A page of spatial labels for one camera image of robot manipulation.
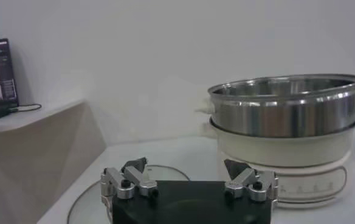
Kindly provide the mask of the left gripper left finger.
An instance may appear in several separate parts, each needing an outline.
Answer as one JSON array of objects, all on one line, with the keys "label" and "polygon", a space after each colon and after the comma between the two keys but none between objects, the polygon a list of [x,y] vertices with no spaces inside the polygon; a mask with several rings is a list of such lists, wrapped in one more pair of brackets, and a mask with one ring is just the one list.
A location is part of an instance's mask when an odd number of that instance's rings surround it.
[{"label": "left gripper left finger", "polygon": [[102,196],[117,196],[118,199],[129,200],[138,191],[140,196],[151,200],[157,198],[157,181],[143,175],[147,163],[148,160],[142,157],[127,161],[120,170],[114,167],[104,168],[100,178]]}]

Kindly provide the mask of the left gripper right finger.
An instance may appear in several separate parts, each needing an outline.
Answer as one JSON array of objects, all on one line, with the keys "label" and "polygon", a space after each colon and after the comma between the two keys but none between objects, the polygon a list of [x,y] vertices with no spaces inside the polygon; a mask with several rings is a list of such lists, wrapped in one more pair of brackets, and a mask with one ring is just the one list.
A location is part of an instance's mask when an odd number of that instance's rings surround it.
[{"label": "left gripper right finger", "polygon": [[252,201],[277,202],[278,177],[273,171],[257,170],[247,163],[225,159],[224,165],[230,180],[224,183],[224,195],[229,201],[247,195]]}]

